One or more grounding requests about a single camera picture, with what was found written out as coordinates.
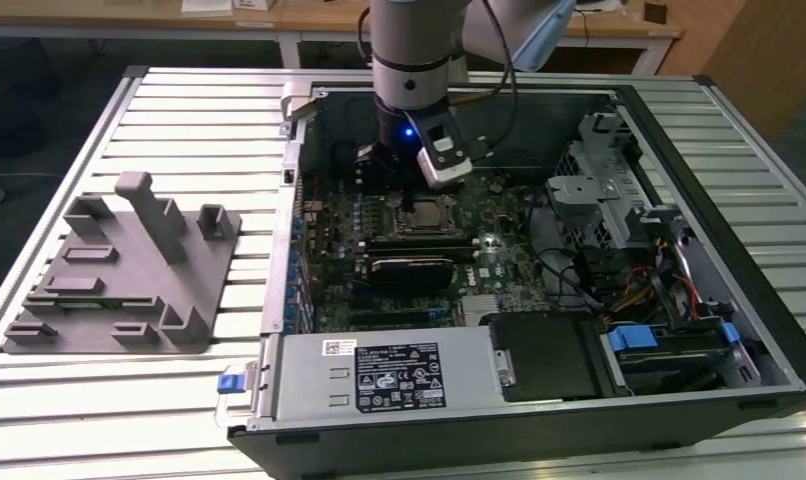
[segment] cable connector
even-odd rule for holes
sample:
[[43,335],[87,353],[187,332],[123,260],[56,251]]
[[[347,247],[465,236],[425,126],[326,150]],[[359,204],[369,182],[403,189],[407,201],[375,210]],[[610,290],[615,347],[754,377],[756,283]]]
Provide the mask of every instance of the cable connector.
[[478,137],[474,140],[466,141],[466,151],[471,156],[471,162],[479,162],[495,155],[493,145],[486,140],[486,137]]

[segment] aluminum extrusion table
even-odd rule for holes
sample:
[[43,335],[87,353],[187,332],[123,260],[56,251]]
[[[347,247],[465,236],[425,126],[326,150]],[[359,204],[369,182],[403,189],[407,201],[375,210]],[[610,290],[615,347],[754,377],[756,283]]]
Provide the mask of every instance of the aluminum extrusion table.
[[[131,69],[0,289],[3,331],[68,232],[80,193],[111,207],[118,174],[147,170],[182,210],[222,203],[243,214],[215,327],[200,355],[0,353],[0,479],[267,478],[218,426],[216,376],[258,355],[286,137],[281,99],[295,81],[369,81],[366,71]],[[806,189],[713,86],[618,77],[639,91],[772,284],[806,329]],[[473,82],[494,82],[473,74]],[[521,75],[521,82],[614,77]],[[653,183],[666,199],[660,177]],[[249,394],[231,396],[239,415]],[[698,445],[379,478],[806,479],[806,412],[746,424]]]

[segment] wooden table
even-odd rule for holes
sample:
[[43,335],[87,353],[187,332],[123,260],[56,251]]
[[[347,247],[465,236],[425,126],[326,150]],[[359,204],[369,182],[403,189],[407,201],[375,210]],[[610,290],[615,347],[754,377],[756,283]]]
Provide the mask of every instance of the wooden table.
[[[186,40],[274,40],[286,68],[301,68],[299,43],[355,41],[367,0],[279,0],[269,12],[183,18],[182,0],[0,0],[0,36]],[[638,11],[639,0],[630,10]],[[639,49],[635,74],[656,74],[681,27],[637,21],[622,12],[573,18],[562,47]]]

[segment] blue tab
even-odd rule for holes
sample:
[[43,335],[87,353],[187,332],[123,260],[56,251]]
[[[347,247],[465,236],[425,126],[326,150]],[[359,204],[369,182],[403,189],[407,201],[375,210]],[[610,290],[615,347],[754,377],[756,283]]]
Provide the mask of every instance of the blue tab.
[[622,335],[619,335],[619,332],[609,333],[607,339],[611,342],[611,348],[615,352],[622,352],[626,349],[626,342],[622,341]]
[[656,348],[658,340],[653,334],[653,329],[646,325],[626,325],[617,327],[614,331],[619,332],[626,342],[626,348]]
[[617,327],[607,334],[611,342],[611,348],[615,352],[622,350],[633,350],[635,348],[656,348],[658,340],[653,334],[653,329],[646,325],[625,325]]
[[246,374],[245,373],[223,373],[219,376],[219,385],[216,391],[226,395],[229,393],[246,392]]
[[724,323],[724,335],[726,336],[726,341],[730,346],[741,342],[741,333],[738,333],[736,325],[730,322]]

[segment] motherboard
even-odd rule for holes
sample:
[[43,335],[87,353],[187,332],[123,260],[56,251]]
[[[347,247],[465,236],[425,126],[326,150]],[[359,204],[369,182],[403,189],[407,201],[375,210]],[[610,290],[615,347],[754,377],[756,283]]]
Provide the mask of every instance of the motherboard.
[[415,195],[409,208],[401,193],[331,187],[306,202],[315,331],[463,326],[463,304],[549,309],[530,186],[487,169],[451,192]]

